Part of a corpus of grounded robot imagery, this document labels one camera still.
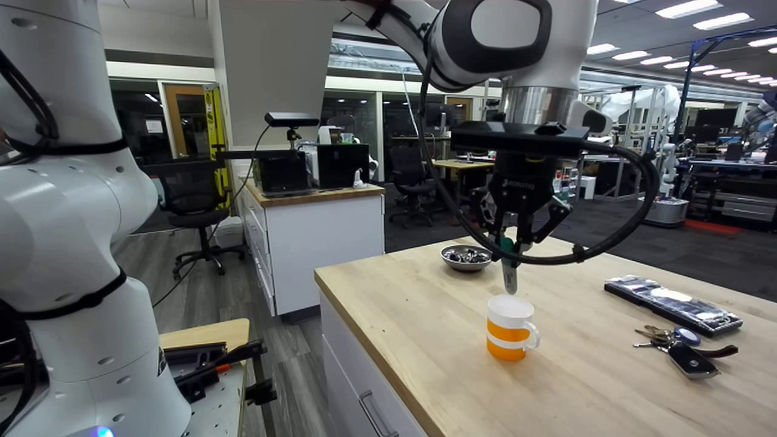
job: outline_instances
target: black chair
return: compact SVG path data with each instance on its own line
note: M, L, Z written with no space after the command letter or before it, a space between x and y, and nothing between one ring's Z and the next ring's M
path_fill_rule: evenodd
M431 198L437 193L434 179L423 160L418 146L391 146L389 147L389 174L391 185L404 196L400 202L400 211L389 214L389 220L403 219L425 219L431 224L429 209L425 209L418 198Z
M147 166L162 185L160 209L166 211L166 220L174 228L197 228L199 250L188 250L174 256L171 277L180 279L181 267L207 259L214 261L216 272L224 273L224 251L242 254L242 247L219 247L208 232L219 225L227 211L216 187L216 163L210 160L171 160Z

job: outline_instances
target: gray floor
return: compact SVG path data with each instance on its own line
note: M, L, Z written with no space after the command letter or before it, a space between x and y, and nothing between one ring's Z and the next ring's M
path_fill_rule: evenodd
M146 282L152 300L171 287L171 256L197 247L192 231L135 232L116 247L118 264ZM226 273L199 261L188 277L156 307L160 333L249 317L251 339L265 339L260 374L268 376L279 398L268 407L248 407L245 435L321 437L324 398L317 312L294 321L268 317L249 261L226 254Z

